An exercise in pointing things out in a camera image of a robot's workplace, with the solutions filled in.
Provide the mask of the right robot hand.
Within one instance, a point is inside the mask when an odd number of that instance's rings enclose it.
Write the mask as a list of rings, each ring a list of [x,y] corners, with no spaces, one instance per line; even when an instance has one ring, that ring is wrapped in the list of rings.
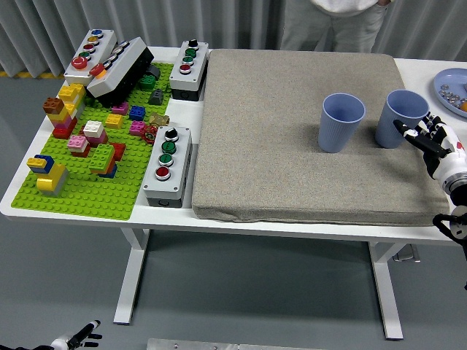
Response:
[[[454,130],[427,114],[414,128],[394,120],[396,130],[422,151],[427,172],[446,193],[466,184],[466,151]]]

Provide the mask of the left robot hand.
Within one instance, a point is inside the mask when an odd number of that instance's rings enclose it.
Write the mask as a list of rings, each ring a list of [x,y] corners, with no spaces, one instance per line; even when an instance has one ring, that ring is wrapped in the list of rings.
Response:
[[[56,338],[52,343],[52,349],[70,350],[84,348],[96,348],[99,346],[98,340],[102,339],[102,335],[94,333],[94,330],[99,327],[101,322],[93,320],[87,323],[81,330],[73,333],[66,333]]]

